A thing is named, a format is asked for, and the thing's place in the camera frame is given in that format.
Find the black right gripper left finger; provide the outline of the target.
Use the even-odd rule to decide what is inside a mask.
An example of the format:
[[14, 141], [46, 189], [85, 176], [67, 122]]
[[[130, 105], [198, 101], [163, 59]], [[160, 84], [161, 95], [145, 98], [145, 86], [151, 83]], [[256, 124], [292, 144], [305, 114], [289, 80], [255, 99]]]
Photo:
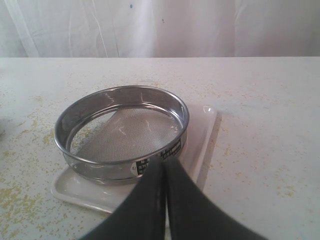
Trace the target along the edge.
[[166, 229], [166, 183], [163, 160], [148, 162], [127, 198], [82, 240], [163, 240]]

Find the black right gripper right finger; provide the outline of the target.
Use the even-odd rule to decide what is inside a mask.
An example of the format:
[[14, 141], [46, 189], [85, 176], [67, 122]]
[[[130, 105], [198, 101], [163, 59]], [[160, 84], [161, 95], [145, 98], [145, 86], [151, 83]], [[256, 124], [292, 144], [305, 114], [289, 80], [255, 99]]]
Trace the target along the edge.
[[170, 234], [173, 240], [265, 240], [213, 204], [177, 157], [164, 161]]

